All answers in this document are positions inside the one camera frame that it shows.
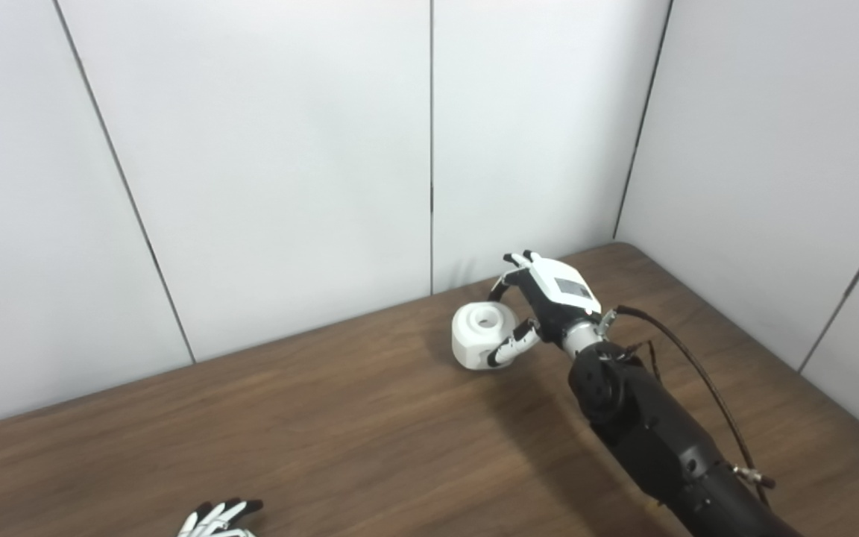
wooden table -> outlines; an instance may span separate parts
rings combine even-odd
[[[859,423],[629,245],[566,259],[604,307],[648,310],[705,363],[773,507],[809,536],[859,536]],[[259,537],[686,535],[593,437],[540,346],[462,370],[450,319],[491,282],[0,421],[0,535],[174,535],[202,500],[260,497]],[[507,293],[525,313],[518,292]],[[667,386],[737,450],[701,380],[655,339]]]

